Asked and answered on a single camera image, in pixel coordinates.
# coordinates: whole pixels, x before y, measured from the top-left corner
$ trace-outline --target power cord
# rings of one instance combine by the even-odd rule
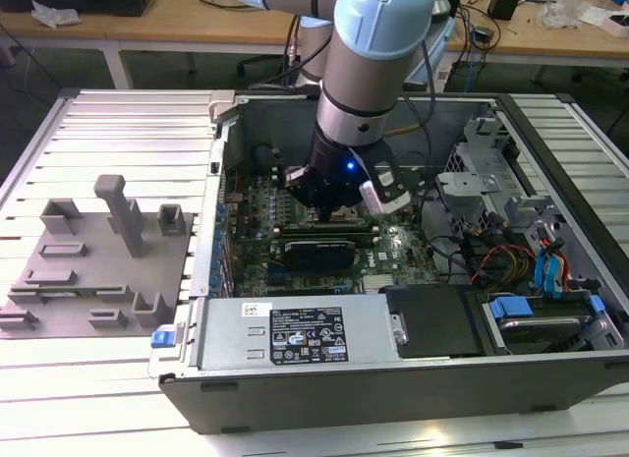
[[[274,81],[284,79],[285,77],[290,76],[292,73],[299,71],[304,66],[306,66],[309,62],[311,62],[316,56],[318,56],[325,47],[332,40],[332,35],[330,35],[324,43],[321,44],[310,56],[303,59],[299,64],[287,69],[286,71],[278,74],[277,76],[269,77],[268,79],[264,79],[263,81],[258,82],[257,84],[253,84],[250,88],[260,88],[263,84],[272,84]]]
[[[15,85],[11,81],[11,78],[7,75],[7,72],[1,67],[0,67],[0,72],[2,73],[2,76],[4,77],[4,79],[7,81],[7,85],[9,86],[12,92],[20,93],[24,95],[29,100],[29,102],[38,110],[41,110],[45,113],[47,113],[48,110],[50,110],[52,103],[50,103],[49,101],[46,101],[40,96],[30,93],[29,91],[25,91],[25,90],[15,87]]]
[[[252,7],[251,5],[223,5],[222,3],[217,3],[214,0],[199,0],[205,5],[209,5],[213,8],[218,8],[220,10],[225,10],[228,12],[261,12],[262,8]]]
[[[295,30],[295,25],[297,25],[298,29],[299,29],[298,22],[299,22],[299,17],[297,15],[295,15],[295,16],[293,16],[293,19],[291,20],[291,24],[288,27],[288,32],[286,33],[286,42],[284,43],[284,53],[282,54],[282,71],[281,71],[281,73],[286,72],[286,62],[288,61],[288,48],[291,45],[291,39],[293,38],[293,31]],[[286,79],[284,79],[283,84],[285,86],[288,85],[288,82],[287,82]]]
[[[613,130],[616,129],[616,126],[618,126],[618,123],[620,123],[620,120],[622,120],[622,117],[625,116],[625,113],[629,113],[629,105],[627,105],[618,115],[618,117],[613,121],[613,123],[611,124],[611,126],[609,127],[609,129],[607,130],[607,132],[605,133],[606,135],[610,136],[611,133],[613,132]]]
[[[496,28],[496,38],[495,40],[493,39],[490,43],[483,45],[481,43],[476,42],[476,40],[472,37],[472,39],[470,38],[470,35],[474,32],[474,25],[472,25],[472,21],[471,21],[471,13],[470,11],[474,10],[478,13],[480,13],[481,15],[483,15],[485,18],[487,18],[488,20],[490,20],[493,25]],[[468,62],[468,65],[470,67],[474,67],[473,63],[469,63],[470,61],[470,54],[474,49],[478,49],[480,50],[483,54],[481,56],[480,59],[480,68],[475,72],[467,72],[466,75],[464,75],[463,77],[467,77],[467,82],[470,82],[467,87],[471,88],[472,84],[476,82],[476,80],[479,78],[479,76],[481,75],[481,72],[485,69],[486,67],[486,57],[487,54],[489,53],[489,51],[491,49],[494,49],[498,43],[500,42],[500,40],[502,39],[502,29],[500,27],[500,24],[494,19],[492,18],[490,15],[487,14],[487,12],[474,7],[472,5],[464,5],[464,4],[460,4],[459,5],[459,11],[457,14],[457,18],[461,19],[463,21],[463,29],[464,29],[464,33],[465,33],[465,42],[463,44],[463,49],[461,50],[461,53],[459,54],[458,59],[456,60],[456,62],[454,63],[454,65],[452,66],[452,71],[451,74],[452,75],[457,75],[460,76],[461,74],[457,73],[457,70],[459,68],[459,66],[461,65],[462,61],[463,61],[463,56],[465,55],[465,53],[467,52],[467,57],[465,59],[466,62]]]
[[[12,39],[12,40],[16,43],[16,44],[18,44],[18,46],[20,46],[20,48],[21,48],[24,52],[26,52],[26,54],[29,56],[29,58],[30,58],[30,59],[32,59],[32,62],[34,62],[34,63],[37,65],[37,67],[43,71],[43,73],[44,73],[44,74],[48,77],[48,79],[50,79],[50,82],[52,82],[52,83],[54,83],[54,84],[55,84],[55,86],[57,87],[57,89],[58,89],[58,90],[61,90],[61,89],[63,88],[63,86],[62,86],[61,84],[59,84],[59,81],[57,81],[57,80],[56,80],[56,79],[52,76],[52,74],[50,74],[50,72],[48,72],[48,69],[46,69],[46,68],[45,68],[45,67],[44,67],[44,66],[43,66],[43,65],[42,65],[42,64],[41,64],[41,63],[40,63],[40,62],[39,62],[39,61],[38,61],[38,60],[37,60],[37,59],[36,59],[33,55],[32,55],[32,53],[31,53],[28,49],[26,49],[26,48],[25,48],[25,46],[24,46],[22,43],[21,43],[21,42],[19,42],[19,41],[18,41],[18,39],[17,39],[15,36],[13,36],[13,35],[11,34],[11,32],[10,32],[8,29],[6,29],[6,28],[5,28],[5,26],[4,26],[4,25],[2,25],[2,23],[0,23],[0,29],[2,29],[2,30],[5,32],[5,34],[6,34],[7,36],[9,36],[9,37],[10,37],[10,38],[11,38],[11,39]]]
[[[415,105],[413,104],[413,102],[411,101],[411,99],[406,93],[402,92],[402,98],[404,98],[406,105],[409,107],[409,109],[411,110],[411,113],[413,113],[413,116],[417,120],[417,127],[422,130],[422,132],[424,133],[424,137],[426,138],[427,155],[426,155],[426,167],[424,169],[424,177],[426,177],[430,168],[430,163],[432,162],[432,140],[430,139],[429,131],[426,128],[426,122],[428,120],[422,120],[422,117],[420,116],[420,112],[417,111],[417,108],[415,107]]]
[[[425,136],[427,137],[427,140],[429,140],[429,136],[428,136],[428,133],[426,132],[425,126],[428,123],[428,121],[430,121],[430,118],[432,118],[432,115],[434,114],[434,109],[436,107],[436,91],[434,89],[434,78],[432,76],[432,65],[430,64],[429,50],[426,47],[425,41],[422,41],[422,53],[424,54],[424,61],[426,62],[426,72],[428,74],[428,79],[429,79],[429,91],[430,91],[429,112],[427,113],[425,118],[421,118],[415,106],[412,103],[410,103],[409,97],[406,96],[404,92],[402,92],[402,98],[404,98],[404,100],[406,101],[406,104],[409,105],[409,108],[411,109],[411,111],[413,112],[413,115],[417,119],[417,124],[406,126],[403,128],[396,128],[395,130],[389,130],[384,133],[385,138],[392,138],[394,136],[406,135],[408,133],[413,133],[414,131],[417,131],[419,128],[422,128],[424,130]]]

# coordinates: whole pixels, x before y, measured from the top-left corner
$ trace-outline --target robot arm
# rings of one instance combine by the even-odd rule
[[[286,174],[287,190],[317,207],[321,220],[361,200],[372,213],[389,213],[410,202],[382,136],[429,30],[435,0],[240,1],[334,22],[322,61],[310,158]],[[316,68],[322,68],[321,62]]]

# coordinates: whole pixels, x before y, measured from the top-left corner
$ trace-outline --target warning label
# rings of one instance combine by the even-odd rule
[[[271,361],[277,366],[349,360],[340,308],[270,311]]]

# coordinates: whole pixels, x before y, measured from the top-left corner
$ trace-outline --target desk leg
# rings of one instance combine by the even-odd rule
[[[539,84],[542,80],[543,73],[546,72],[548,66],[538,66],[535,72],[531,75],[531,82],[533,84]]]
[[[129,90],[133,88],[134,84],[131,80],[131,74],[129,74],[129,69],[127,69],[127,66],[120,56],[120,50],[111,46],[102,49],[102,53],[105,55],[105,61],[107,61],[111,80],[114,81],[116,89]]]
[[[187,52],[186,62],[188,63],[188,74],[196,74],[199,70],[197,66],[197,55],[194,52]]]
[[[11,54],[11,49],[0,46],[0,67],[8,68],[16,65],[16,60]]]

